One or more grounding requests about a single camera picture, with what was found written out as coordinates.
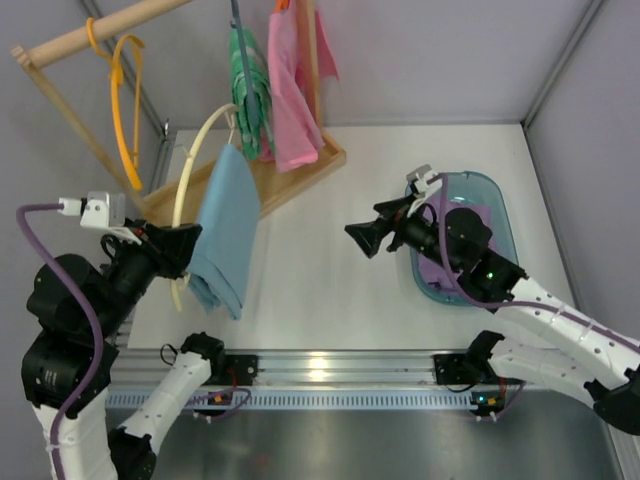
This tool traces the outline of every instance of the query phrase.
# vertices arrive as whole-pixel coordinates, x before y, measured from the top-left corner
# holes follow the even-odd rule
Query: blue cloth
[[[240,318],[259,216],[249,165],[238,149],[225,145],[200,206],[202,233],[187,267],[189,287],[207,312],[224,304]]]

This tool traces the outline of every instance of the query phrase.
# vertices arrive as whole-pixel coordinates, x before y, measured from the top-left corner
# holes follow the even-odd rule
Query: wooden rod
[[[298,45],[302,54],[304,97],[316,125],[323,126],[320,74],[318,72],[318,44],[316,41],[316,9],[314,0],[296,1]]]
[[[21,46],[14,47],[11,50],[11,55],[20,64],[22,69],[29,75],[29,78],[36,84],[45,97],[53,104],[54,107],[62,114],[74,132],[87,144],[89,149],[93,152],[96,158],[102,163],[104,168],[116,179],[118,184],[122,187],[127,196],[133,201],[144,216],[146,214],[147,205],[142,196],[133,189],[129,184],[129,180],[125,176],[120,165],[116,164],[109,156],[107,151],[100,145],[100,142],[91,133],[89,128],[80,119],[79,115],[71,108],[71,106],[64,99],[58,89],[51,83],[51,80],[36,68],[30,61],[29,54]]]
[[[190,1],[142,0],[130,7],[96,20],[93,24],[93,35],[97,42],[101,42]],[[86,27],[80,27],[32,48],[27,53],[34,67],[44,68],[88,47],[87,29]]]

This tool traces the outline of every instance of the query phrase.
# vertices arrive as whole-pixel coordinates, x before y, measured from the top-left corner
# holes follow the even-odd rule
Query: towel
[[[429,197],[429,203],[435,208],[436,212],[440,212],[440,192],[436,192],[433,196]],[[477,213],[482,219],[482,223],[491,227],[491,209],[486,205],[461,205],[459,203],[451,202],[447,200],[445,205],[446,212],[449,213],[454,208],[468,208]],[[431,211],[428,208],[424,210],[424,218],[428,221],[432,221]],[[491,237],[489,240],[489,248],[496,250],[495,239]],[[439,293],[453,293],[456,289],[453,287],[449,278],[447,277],[444,268],[438,265],[436,262],[429,260],[423,255],[418,255],[418,271],[422,281],[433,288]]]
[[[336,76],[337,69],[327,44],[324,27],[315,12],[320,77]],[[322,132],[316,125],[305,97],[301,92],[302,52],[298,45],[296,2],[274,13],[269,19],[267,58],[273,102],[273,136],[275,161],[279,171],[286,172],[318,159],[324,145]]]
[[[242,66],[242,56],[238,42],[238,31],[231,29],[229,36],[229,56],[231,60],[231,96],[233,103],[238,105],[236,119],[242,141],[242,152],[249,160],[255,160],[261,154],[273,150],[273,134],[269,126],[271,112],[271,94],[269,92],[269,72],[267,61],[260,51],[258,44],[246,28],[242,29],[249,59],[251,82],[256,97],[260,123],[252,126],[247,111],[247,79]]]
[[[207,312],[224,304],[240,318],[259,216],[249,165],[233,145],[225,145],[200,206],[202,233],[187,267],[189,288]]]

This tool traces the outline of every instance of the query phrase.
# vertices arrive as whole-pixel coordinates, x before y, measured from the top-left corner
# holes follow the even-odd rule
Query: wooden frame
[[[101,42],[190,1],[142,0],[130,7],[96,20],[93,24],[94,37],[97,42]],[[305,52],[305,98],[317,124],[322,127],[320,80],[315,43],[314,1],[297,1],[298,35],[300,44]],[[30,50],[18,45],[11,50],[11,54],[44,96],[67,120],[80,139],[87,144],[107,172],[113,176],[127,196],[140,209],[142,216],[158,225],[169,225],[171,223],[173,198],[175,197],[177,182],[166,185],[143,198],[129,184],[120,162],[116,162],[111,158],[89,127],[41,70],[89,46],[86,27],[82,26]],[[326,132],[323,132],[323,138],[325,146],[318,152],[318,161],[312,165],[300,167],[287,173],[278,173],[275,168],[275,162],[252,162],[250,164],[260,200],[262,201],[262,215],[272,212],[344,165],[346,162],[344,150]],[[194,222],[196,219],[213,165],[214,161],[201,167],[190,178],[183,212],[185,222]]]

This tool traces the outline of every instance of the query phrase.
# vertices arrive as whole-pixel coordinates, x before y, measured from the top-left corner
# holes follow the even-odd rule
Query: blue container
[[[489,228],[493,232],[495,250],[503,257],[518,263],[516,246],[513,241],[513,233],[507,216],[507,209],[504,205],[504,198],[498,185],[486,175],[478,172],[458,172],[449,173],[449,188],[447,200],[453,203],[464,205],[484,205],[491,210],[491,221]],[[411,189],[407,185],[406,194],[409,195]],[[457,293],[438,292],[434,287],[428,285],[420,274],[418,267],[418,253],[411,249],[411,267],[413,278],[422,292],[435,300],[446,305],[470,306]]]

